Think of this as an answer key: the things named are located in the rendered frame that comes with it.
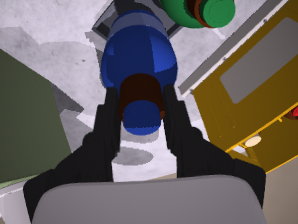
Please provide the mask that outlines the blue bottle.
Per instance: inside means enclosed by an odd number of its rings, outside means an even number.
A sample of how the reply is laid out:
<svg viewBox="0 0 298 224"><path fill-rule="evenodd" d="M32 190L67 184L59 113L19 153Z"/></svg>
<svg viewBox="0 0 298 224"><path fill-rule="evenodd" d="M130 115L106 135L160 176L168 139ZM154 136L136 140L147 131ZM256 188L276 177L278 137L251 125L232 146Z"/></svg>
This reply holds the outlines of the blue bottle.
<svg viewBox="0 0 298 224"><path fill-rule="evenodd" d="M126 131L149 135L160 128L165 115L163 86L175 85L178 62L155 14L134 9L115 19L100 72L105 88L118 90L118 115Z"/></svg>

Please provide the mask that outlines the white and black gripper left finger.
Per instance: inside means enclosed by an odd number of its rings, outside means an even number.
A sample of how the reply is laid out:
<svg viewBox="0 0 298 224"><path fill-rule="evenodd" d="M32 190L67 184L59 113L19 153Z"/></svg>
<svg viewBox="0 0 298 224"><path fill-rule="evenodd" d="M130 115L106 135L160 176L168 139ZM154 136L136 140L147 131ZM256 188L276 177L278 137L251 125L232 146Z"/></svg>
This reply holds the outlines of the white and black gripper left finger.
<svg viewBox="0 0 298 224"><path fill-rule="evenodd" d="M112 160L120 153L121 137L118 105L117 88L107 87L104 104L97 106L93 132L84 136L82 145L55 169L24 184L23 194L31 223L40 197L53 187L80 182L114 182Z"/></svg>

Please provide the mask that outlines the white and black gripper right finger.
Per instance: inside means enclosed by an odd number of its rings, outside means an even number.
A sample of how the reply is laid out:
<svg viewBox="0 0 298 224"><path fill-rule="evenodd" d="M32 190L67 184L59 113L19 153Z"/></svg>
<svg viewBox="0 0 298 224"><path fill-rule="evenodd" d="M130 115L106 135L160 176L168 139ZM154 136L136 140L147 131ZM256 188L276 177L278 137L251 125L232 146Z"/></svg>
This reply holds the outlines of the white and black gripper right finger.
<svg viewBox="0 0 298 224"><path fill-rule="evenodd" d="M205 140L201 130L191 125L185 102L178 101L174 84L163 86L163 102L167 150L176 157L177 178L219 174L239 177L250 184L263 209L265 171L257 165L233 159Z"/></svg>

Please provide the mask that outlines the green bottle with pale green label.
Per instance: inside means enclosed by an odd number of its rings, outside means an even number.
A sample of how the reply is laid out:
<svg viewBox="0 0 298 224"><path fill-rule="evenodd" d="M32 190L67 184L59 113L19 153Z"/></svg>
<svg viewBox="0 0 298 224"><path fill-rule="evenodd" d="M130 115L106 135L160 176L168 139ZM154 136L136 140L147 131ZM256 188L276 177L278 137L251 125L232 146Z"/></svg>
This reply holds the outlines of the green bottle with pale green label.
<svg viewBox="0 0 298 224"><path fill-rule="evenodd" d="M234 0L159 0L168 17L180 26L221 28L234 18Z"/></svg>

